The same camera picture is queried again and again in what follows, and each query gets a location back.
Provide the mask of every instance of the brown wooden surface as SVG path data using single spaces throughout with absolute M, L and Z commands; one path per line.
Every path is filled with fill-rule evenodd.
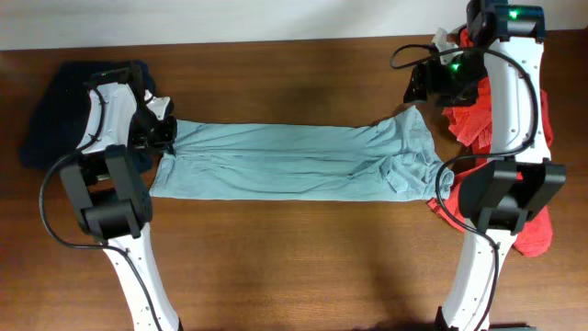
M 60 62 L 143 59 L 182 120 L 360 126 L 401 104 L 411 71 L 389 68 L 392 51 L 429 40 L 0 52 L 0 329 L 132 329 L 104 254 L 66 249 L 49 238 L 37 205 L 43 174 L 17 160 L 31 111 Z M 541 87 L 556 135 L 551 151 L 568 166 L 568 182 L 550 204 L 555 236 L 547 254 L 511 252 L 494 323 L 588 329 L 587 40 L 586 31 L 552 32 L 546 43 Z M 423 113 L 439 156 L 458 153 L 439 110 Z M 87 241 L 58 180 L 48 195 L 55 229 Z M 422 201 L 155 199 L 154 212 L 154 253 L 186 330 L 430 322 L 449 292 L 462 242 Z

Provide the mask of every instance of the light blue t-shirt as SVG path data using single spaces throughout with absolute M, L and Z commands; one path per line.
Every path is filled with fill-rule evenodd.
M 198 200 L 428 200 L 442 162 L 415 107 L 361 128 L 179 120 L 154 197 Z M 454 175 L 442 176 L 446 198 Z

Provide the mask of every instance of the red cloth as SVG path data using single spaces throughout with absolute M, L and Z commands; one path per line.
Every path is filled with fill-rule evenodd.
M 466 29 L 461 33 L 461 40 L 460 46 L 471 46 Z M 456 135 L 459 142 L 466 146 L 471 146 L 474 154 L 486 154 L 490 152 L 492 143 L 492 98 L 490 80 L 488 78 L 479 82 L 478 95 L 479 97 L 475 105 L 466 108 L 445 108 L 443 115 L 449 118 L 449 130 Z M 541 91 L 541 117 L 547 144 L 551 146 L 553 142 L 553 130 L 549 123 L 548 95 L 544 91 Z M 463 216 L 458 208 L 458 194 L 461 181 L 486 163 L 486 159 L 477 159 L 476 166 L 473 169 L 456 175 L 453 188 L 451 189 L 449 198 L 445 201 L 445 205 L 461 221 L 463 221 Z M 461 232 L 464 231 L 462 227 L 455 224 L 445 215 L 441 207 L 437 205 L 436 199 L 430 200 L 427 204 L 453 227 Z M 516 242 L 514 242 L 514 248 L 526 257 L 537 257 L 547 252 L 551 245 L 552 236 L 551 219 L 549 218 L 548 208 L 546 206 L 537 214 L 535 219 L 525 225 L 525 229 L 518 235 Z

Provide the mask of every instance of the black cable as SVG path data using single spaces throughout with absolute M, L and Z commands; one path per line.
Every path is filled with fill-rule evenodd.
M 435 177 L 435 194 L 437 196 L 437 203 L 441 207 L 441 209 L 451 219 L 451 221 L 455 222 L 457 225 L 461 226 L 465 230 L 467 230 L 473 234 L 477 234 L 477 235 L 483 237 L 484 239 L 486 239 L 488 241 L 488 243 L 490 244 L 490 246 L 492 248 L 493 255 L 494 255 L 494 258 L 493 258 L 494 272 L 493 272 L 493 276 L 492 276 L 492 286 L 490 289 L 490 295 L 488 297 L 488 303 L 486 304 L 486 309 L 484 310 L 484 314 L 482 315 L 481 320 L 478 322 L 478 324 L 476 325 L 476 328 L 474 329 L 474 331 L 478 331 L 478 330 L 480 330 L 481 325 L 484 323 L 484 320 L 486 319 L 486 317 L 490 313 L 490 309 L 492 307 L 492 301 L 494 299 L 494 294 L 496 293 L 496 283 L 498 282 L 498 273 L 499 273 L 499 267 L 500 267 L 500 261 L 499 261 L 500 255 L 498 253 L 498 250 L 500 249 L 500 247 L 487 234 L 482 233 L 482 232 L 478 231 L 478 229 L 476 229 L 475 227 L 469 226 L 469 225 L 465 224 L 464 222 L 460 221 L 454 214 L 452 214 L 447 209 L 447 206 L 445 205 L 445 203 L 443 202 L 443 199 L 441 198 L 441 185 L 440 185 L 441 176 L 443 174 L 443 171 L 446 168 L 448 168 L 450 165 L 456 163 L 459 160 L 472 159 L 472 158 L 491 158 L 491 157 L 515 156 L 516 154 L 520 154 L 524 150 L 529 148 L 533 144 L 533 142 L 535 141 L 535 137 L 537 135 L 538 117 L 539 117 L 539 103 L 537 100 L 537 94 L 536 94 L 535 87 L 533 86 L 533 82 L 531 81 L 531 77 L 525 71 L 523 66 L 521 66 L 519 63 L 517 63 L 512 58 L 510 58 L 510 57 L 508 57 L 498 51 L 493 51 L 493 50 L 480 48 L 480 47 L 459 47 L 459 48 L 455 48 L 452 50 L 437 52 L 437 53 L 434 53 L 433 55 L 427 56 L 423 59 L 413 61 L 411 63 L 406 63 L 403 65 L 396 65 L 396 63 L 394 62 L 394 58 L 396 57 L 396 55 L 404 49 L 407 49 L 407 48 L 427 49 L 427 47 L 432 47 L 432 46 L 431 45 L 405 45 L 405 46 L 400 47 L 398 50 L 396 50 L 392 54 L 392 57 L 390 58 L 390 66 L 393 69 L 408 68 L 408 67 L 420 64 L 420 63 L 425 63 L 430 60 L 438 59 L 443 55 L 451 54 L 451 53 L 458 52 L 458 51 L 475 51 L 475 52 L 480 52 L 483 54 L 490 54 L 490 55 L 496 56 L 498 58 L 501 58 L 501 59 L 507 61 L 514 68 L 516 68 L 516 70 L 521 75 L 521 78 L 525 81 L 525 84 L 529 90 L 529 95 L 531 96 L 531 108 L 533 111 L 533 121 L 531 124 L 531 134 L 526 141 L 522 142 L 520 146 L 514 148 L 514 150 L 512 150 L 512 151 L 506 151 L 506 152 L 500 152 L 500 153 L 489 153 L 489 154 L 471 154 L 471 155 L 462 155 L 462 156 L 454 157 L 441 165 L 441 167 L 439 168 L 437 175 Z
M 147 290 L 147 287 L 145 286 L 145 283 L 143 282 L 143 279 L 141 278 L 141 275 L 139 274 L 139 271 L 137 271 L 137 269 L 135 268 L 135 265 L 130 260 L 129 254 L 126 251 L 124 251 L 124 250 L 122 250 L 122 249 L 120 249 L 118 247 L 111 246 L 111 245 L 82 245 L 82 244 L 68 243 L 68 242 L 64 241 L 63 239 L 61 239 L 60 236 L 58 236 L 53 231 L 53 229 L 49 225 L 49 222 L 47 221 L 47 214 L 45 212 L 45 189 L 46 189 L 47 185 L 49 184 L 49 181 L 50 181 L 51 177 L 63 165 L 65 165 L 66 162 L 70 161 L 71 159 L 73 159 L 74 157 L 76 157 L 77 155 L 79 155 L 84 149 L 88 148 L 93 143 L 97 142 L 98 141 L 98 136 L 100 135 L 100 132 L 102 132 L 102 127 L 104 126 L 104 118 L 105 118 L 105 114 L 106 114 L 106 102 L 105 102 L 102 94 L 100 93 L 100 91 L 98 91 L 98 89 L 96 87 L 92 87 L 91 89 L 94 92 L 96 92 L 96 94 L 98 95 L 98 99 L 100 100 L 100 107 L 101 107 L 101 110 L 100 110 L 100 121 L 98 122 L 98 128 L 96 129 L 96 134 L 95 135 L 90 135 L 90 141 L 88 143 L 85 143 L 83 146 L 76 148 L 73 152 L 62 156 L 59 160 L 57 160 L 57 162 L 55 162 L 51 166 L 51 168 L 49 169 L 49 171 L 45 175 L 45 178 L 43 178 L 43 182 L 42 182 L 42 184 L 40 186 L 40 193 L 39 193 L 40 219 L 43 222 L 43 225 L 45 226 L 45 230 L 47 230 L 47 232 L 49 233 L 49 235 L 53 239 L 55 239 L 55 241 L 57 241 L 61 245 L 64 245 L 64 246 L 66 246 L 68 248 L 75 248 L 75 249 L 87 249 L 87 250 L 104 250 L 104 249 L 107 249 L 107 250 L 115 251 L 115 252 L 121 254 L 124 257 L 124 259 L 127 261 L 127 263 L 129 264 L 129 267 L 132 270 L 132 273 L 135 275 L 135 278 L 139 282 L 139 285 L 141 286 L 141 289 L 143 290 L 143 293 L 145 294 L 145 299 L 147 299 L 147 304 L 149 305 L 149 309 L 150 309 L 151 315 L 153 317 L 153 322 L 155 323 L 155 326 L 157 327 L 157 330 L 158 331 L 163 331 L 163 329 L 159 325 L 157 314 L 155 313 L 155 309 L 153 307 L 153 301 L 151 299 L 151 295 L 149 295 L 149 291 Z

